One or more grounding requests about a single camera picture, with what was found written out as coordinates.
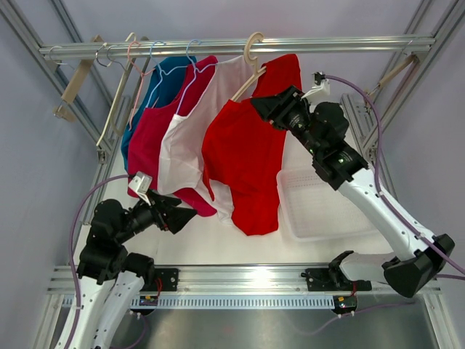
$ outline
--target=wooden hanger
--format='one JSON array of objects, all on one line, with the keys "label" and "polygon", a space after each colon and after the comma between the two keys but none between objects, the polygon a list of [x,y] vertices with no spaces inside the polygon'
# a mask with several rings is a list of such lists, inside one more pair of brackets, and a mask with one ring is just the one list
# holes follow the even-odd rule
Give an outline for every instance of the wooden hanger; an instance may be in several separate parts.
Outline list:
[{"label": "wooden hanger", "polygon": [[254,75],[252,75],[246,83],[232,96],[231,100],[237,102],[239,97],[260,77],[266,72],[266,67],[259,68],[259,58],[250,57],[250,48],[255,41],[262,42],[264,35],[260,32],[253,33],[247,40],[244,47],[244,60],[254,68]]}]

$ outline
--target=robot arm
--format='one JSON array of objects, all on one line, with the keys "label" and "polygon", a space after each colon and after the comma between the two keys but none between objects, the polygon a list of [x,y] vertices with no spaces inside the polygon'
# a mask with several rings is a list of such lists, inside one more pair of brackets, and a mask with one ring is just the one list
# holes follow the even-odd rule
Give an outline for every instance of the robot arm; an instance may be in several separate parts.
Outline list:
[{"label": "robot arm", "polygon": [[194,209],[177,207],[181,204],[178,198],[147,192],[148,185],[141,189],[146,179],[137,174],[133,180],[137,192],[144,195],[132,209],[123,209],[113,199],[95,208],[86,246],[79,256],[78,320],[73,328],[75,301],[55,349],[108,349],[132,298],[156,279],[153,259],[136,253],[128,255],[122,243],[151,225],[177,233],[196,215]]},{"label": "robot arm", "polygon": [[[376,191],[374,173],[363,157],[345,141],[349,122],[338,103],[317,104],[310,113],[309,100],[328,91],[324,75],[315,74],[314,87],[304,95],[294,86],[279,95],[257,97],[251,104],[261,119],[277,129],[288,130],[313,155],[318,176],[353,202],[391,245],[391,254],[358,254],[346,251],[329,265],[336,285],[368,280],[388,283],[396,292],[412,297],[444,267],[445,261],[388,210]],[[435,236],[420,225],[385,190],[394,208],[447,256],[454,248],[447,235]]]}]

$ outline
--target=hanging garment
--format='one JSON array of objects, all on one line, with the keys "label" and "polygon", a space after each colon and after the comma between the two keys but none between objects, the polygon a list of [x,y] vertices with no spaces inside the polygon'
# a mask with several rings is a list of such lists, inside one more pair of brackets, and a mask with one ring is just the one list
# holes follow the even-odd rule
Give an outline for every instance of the hanging garment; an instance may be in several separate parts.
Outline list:
[{"label": "hanging garment", "polygon": [[[187,57],[168,57],[160,63],[161,69],[165,72],[169,72],[171,69],[176,67],[185,67],[190,64],[190,61]],[[158,66],[155,67],[155,70],[152,72],[150,77],[150,83],[147,89],[147,93],[140,105],[139,109],[132,119],[132,128],[129,129],[129,125],[126,125],[124,130],[123,139],[121,140],[121,152],[123,154],[124,160],[124,169],[128,169],[128,149],[129,142],[134,135],[134,132],[137,128],[140,118],[142,117],[142,112],[145,108],[150,108],[153,106],[155,101],[157,101],[158,107],[164,107],[173,101],[177,96],[179,90],[181,89],[182,83],[184,82],[184,77],[186,75],[186,68],[178,68],[172,71],[169,75],[163,75],[163,81],[157,87],[153,93],[153,89],[160,82],[160,71]]]},{"label": "hanging garment", "polygon": [[242,56],[216,66],[215,74],[197,105],[187,116],[174,115],[161,142],[158,169],[158,192],[162,195],[185,189],[176,195],[202,212],[204,201],[218,211],[221,221],[232,223],[234,206],[230,189],[218,183],[215,197],[221,198],[216,205],[201,181],[203,172],[202,142],[210,123],[223,105],[244,85],[252,75],[252,68]]},{"label": "hanging garment", "polygon": [[[299,60],[285,55],[264,64],[254,97],[275,95],[295,85],[302,89]],[[229,185],[234,203],[232,221],[246,235],[278,229],[276,174],[281,169],[286,133],[263,122],[250,103],[228,101],[207,129],[202,145],[203,183]]]},{"label": "hanging garment", "polygon": [[[199,70],[202,70],[207,65],[216,64],[218,60],[215,56],[209,56],[196,64]],[[203,73],[197,72],[197,78],[187,88],[186,87],[194,80],[193,66],[187,67],[184,84],[172,103],[162,108],[146,108],[140,119],[131,143],[129,144],[128,154],[128,173],[134,174],[137,171],[142,171],[150,175],[153,180],[150,188],[157,189],[158,184],[158,159],[160,157],[161,141],[169,127],[173,115],[178,109],[181,97],[185,92],[184,100],[180,105],[179,115],[186,116],[195,107],[199,101],[203,91],[209,85],[211,78],[215,72],[215,66],[212,65],[205,69]],[[128,190],[128,194],[134,196],[132,190]],[[197,194],[197,201],[203,199]],[[204,207],[202,212],[205,215],[212,216],[217,211],[203,201]]]}]

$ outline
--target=gray wall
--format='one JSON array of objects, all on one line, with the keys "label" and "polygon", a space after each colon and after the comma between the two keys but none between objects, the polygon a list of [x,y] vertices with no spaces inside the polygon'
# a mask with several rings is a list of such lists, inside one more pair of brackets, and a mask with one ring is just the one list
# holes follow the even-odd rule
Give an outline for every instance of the gray wall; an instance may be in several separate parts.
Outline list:
[{"label": "gray wall", "polygon": [[[246,38],[254,31],[269,38],[395,35],[403,33],[420,1],[133,0],[130,6],[126,0],[63,2],[84,38],[99,33],[111,42],[123,41],[132,31],[152,40]],[[260,61],[274,57],[261,55]],[[379,52],[300,55],[302,83],[310,88],[311,74],[326,71],[372,88],[389,57]],[[121,69],[98,68],[115,90]],[[334,101],[351,92],[342,84],[331,89]]]},{"label": "gray wall", "polygon": [[52,115],[59,96],[2,17],[0,33],[0,346],[26,349],[97,161],[82,126]]},{"label": "gray wall", "polygon": [[[386,130],[385,156],[400,202],[436,234],[456,242],[465,266],[465,27]],[[452,272],[446,267],[444,272]],[[465,346],[465,283],[443,281]]]}]

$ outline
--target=white table surface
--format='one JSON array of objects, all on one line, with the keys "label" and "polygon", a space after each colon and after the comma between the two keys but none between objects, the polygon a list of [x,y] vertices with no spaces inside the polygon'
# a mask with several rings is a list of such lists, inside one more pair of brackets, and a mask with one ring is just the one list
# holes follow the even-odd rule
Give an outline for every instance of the white table surface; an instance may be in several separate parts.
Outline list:
[{"label": "white table surface", "polygon": [[[347,142],[355,146],[348,131]],[[288,132],[283,157],[283,169],[311,166],[311,156]],[[124,174],[123,157],[118,149],[111,177]],[[127,180],[116,180],[107,185],[104,199],[115,198],[124,207],[137,202],[127,195]],[[302,262],[330,262],[338,254],[352,249],[359,253],[387,253],[392,249],[380,233],[316,242],[298,242],[283,228],[265,236],[246,236],[236,227],[222,224],[217,216],[194,217],[183,230],[173,235],[150,227],[127,241],[129,252],[152,257],[156,265],[216,265],[216,264],[275,264]],[[83,226],[78,239],[75,261],[85,244],[89,226]]]}]

